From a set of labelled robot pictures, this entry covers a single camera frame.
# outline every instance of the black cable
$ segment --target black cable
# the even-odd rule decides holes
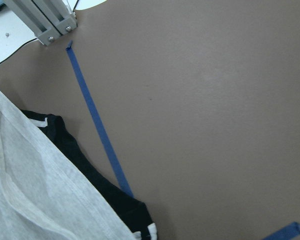
[[[72,9],[72,11],[74,11],[74,10],[76,9],[78,3],[79,3],[79,0],[76,1],[75,5],[74,5],[74,7],[73,7],[73,9]]]
[[[2,64],[4,61],[8,60],[13,54],[15,54],[17,51],[19,51],[24,45],[27,45],[28,43],[33,42],[34,40],[36,40],[36,38],[31,39],[30,41],[25,42],[24,44],[22,44],[17,50],[15,50],[10,56],[8,56],[6,59],[2,60],[0,62],[0,64]]]

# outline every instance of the clothing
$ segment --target clothing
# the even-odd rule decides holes
[[[0,92],[0,240],[135,240],[111,206]]]
[[[85,175],[137,239],[156,240],[157,229],[146,205],[130,197],[104,178],[81,152],[76,139],[67,131],[61,116],[22,112],[52,141],[53,144]]]

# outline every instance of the white stripe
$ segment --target white stripe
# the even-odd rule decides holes
[[[141,232],[140,231],[136,231],[133,233],[134,237],[136,240],[141,240]]]
[[[157,240],[158,236],[157,236],[157,227],[156,224],[153,222],[148,226],[148,230],[151,236],[151,240]]]
[[[31,118],[29,118],[29,120],[34,125],[36,125],[38,128],[45,128],[48,126],[48,118],[47,117],[44,119],[44,121],[38,121],[38,120],[31,119]]]

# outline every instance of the black fabric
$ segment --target black fabric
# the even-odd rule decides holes
[[[47,118],[48,126],[39,127],[39,129],[85,175],[131,232],[140,231],[142,240],[151,240],[148,225],[153,221],[146,205],[113,185],[89,163],[76,139],[67,131],[61,116],[21,111],[29,119],[44,121]]]

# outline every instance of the tape strip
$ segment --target tape strip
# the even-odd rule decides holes
[[[291,240],[300,235],[300,223],[293,222],[263,240]]]
[[[107,135],[106,129],[102,123],[102,120],[100,118],[100,115],[98,113],[98,110],[96,108],[96,105],[94,103],[94,100],[92,99],[88,86],[86,84],[86,81],[84,79],[84,76],[81,72],[79,63],[77,61],[76,55],[73,51],[73,49],[71,48],[73,41],[71,40],[67,46],[67,48],[65,49],[68,57],[71,61],[76,79],[79,83],[82,95],[85,99],[86,105],[90,111],[92,120],[94,122],[95,128],[99,134],[99,137],[101,139],[101,142],[103,144],[104,150],[106,152],[106,155],[110,161],[110,164],[112,166],[112,169],[114,171],[114,174],[116,176],[116,179],[119,183],[120,188],[122,189],[122,191],[124,191],[126,194],[128,194],[129,196],[133,197],[133,193],[130,189],[130,186],[128,184],[128,181],[125,177],[124,171],[122,170],[122,167],[119,163],[119,160],[116,156],[116,153],[112,147],[112,144],[109,140],[109,137]]]

